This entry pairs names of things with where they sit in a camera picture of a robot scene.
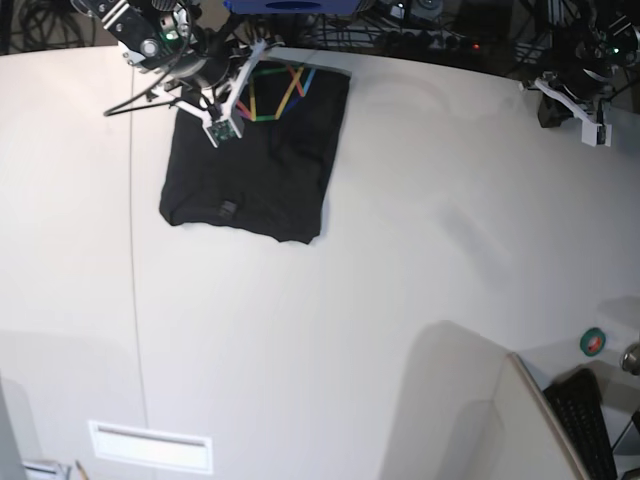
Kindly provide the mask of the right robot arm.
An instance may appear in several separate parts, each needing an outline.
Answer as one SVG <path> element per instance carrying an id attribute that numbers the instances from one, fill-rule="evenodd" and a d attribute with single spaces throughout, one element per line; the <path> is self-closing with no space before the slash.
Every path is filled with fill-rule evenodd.
<path id="1" fill-rule="evenodd" d="M 217 30 L 197 25 L 198 1 L 74 1 L 111 36 L 127 64 L 157 78 L 104 112 L 176 107 L 201 122 L 213 147 L 242 138 L 238 105 L 264 54 L 282 44 L 250 15 L 232 13 Z"/>

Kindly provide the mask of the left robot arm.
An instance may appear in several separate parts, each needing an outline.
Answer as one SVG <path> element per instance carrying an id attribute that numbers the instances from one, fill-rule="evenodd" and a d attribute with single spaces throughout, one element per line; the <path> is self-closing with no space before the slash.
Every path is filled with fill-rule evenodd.
<path id="1" fill-rule="evenodd" d="M 511 71 L 524 70 L 521 88 L 541 93 L 539 125 L 553 129 L 575 119 L 584 144 L 609 146 L 609 108 L 639 83 L 614 86 L 618 72 L 639 64 L 639 3 L 525 1 L 523 6 L 535 19 L 536 34 Z"/>

